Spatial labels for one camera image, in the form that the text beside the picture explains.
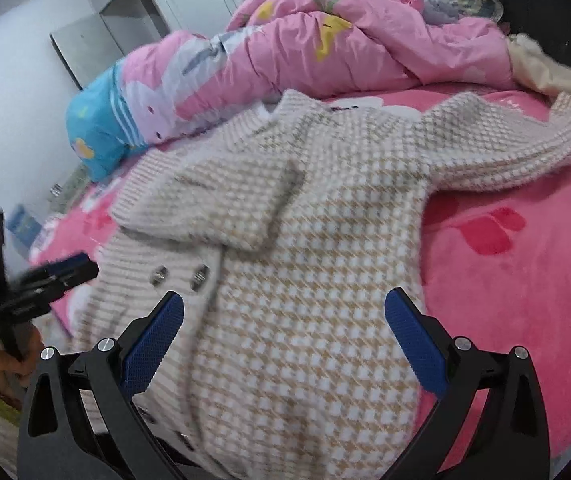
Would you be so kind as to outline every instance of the houndstooth sweater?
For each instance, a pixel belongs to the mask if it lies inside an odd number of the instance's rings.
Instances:
[[[419,386],[383,300],[402,286],[423,308],[428,196],[569,163],[566,95],[544,124],[473,94],[411,121],[286,92],[195,151],[143,158],[114,205],[120,229],[77,346],[120,335],[175,290],[184,325],[134,399],[156,430],[222,478],[377,479],[413,432]]]

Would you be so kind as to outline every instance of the hand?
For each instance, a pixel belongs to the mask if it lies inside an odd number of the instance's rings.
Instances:
[[[0,350],[0,394],[3,400],[16,409],[21,408],[21,402],[14,396],[14,392],[9,385],[6,372],[18,375],[18,381],[22,387],[27,388],[30,383],[30,376],[36,369],[36,364],[45,348],[40,332],[36,327],[32,327],[30,341],[28,342],[28,353],[22,362],[13,358],[7,352]]]

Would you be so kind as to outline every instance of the blue gripper pad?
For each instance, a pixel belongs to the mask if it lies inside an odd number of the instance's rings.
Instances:
[[[185,308],[178,294],[168,292],[150,316],[153,319],[141,333],[123,361],[121,391],[126,399],[148,389],[163,357],[183,324]]]
[[[423,389],[441,399],[447,389],[445,359],[421,325],[416,307],[406,301],[396,289],[390,290],[385,298],[385,320]]]

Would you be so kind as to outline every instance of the pink bedsheet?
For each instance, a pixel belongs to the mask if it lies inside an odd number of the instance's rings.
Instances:
[[[460,84],[359,94],[333,105],[388,107],[413,117],[463,89],[547,120],[547,105],[533,94]],[[81,206],[56,219],[48,242],[34,250],[33,262],[79,250],[100,262],[100,247],[116,229],[108,208],[126,172],[106,189],[93,187]],[[421,255],[428,314],[480,348],[505,352],[522,344],[530,350],[547,409],[552,453],[562,452],[571,444],[571,166],[502,193],[433,196],[424,216]],[[78,294],[85,298],[87,291]],[[74,302],[71,295],[54,304],[67,327],[69,304]],[[432,402],[430,395],[422,396],[419,424]],[[482,408],[483,399],[475,399],[450,461],[462,456]]]

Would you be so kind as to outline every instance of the sweater sleeve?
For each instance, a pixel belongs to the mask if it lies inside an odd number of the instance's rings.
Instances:
[[[226,125],[218,143],[187,156],[149,153],[112,206],[114,218],[157,238],[262,248],[299,175],[289,153],[248,151],[243,142],[230,149],[227,141],[264,124],[248,110]]]
[[[547,123],[462,93],[412,125],[440,190],[489,191],[522,186],[571,164],[571,96],[561,94]]]

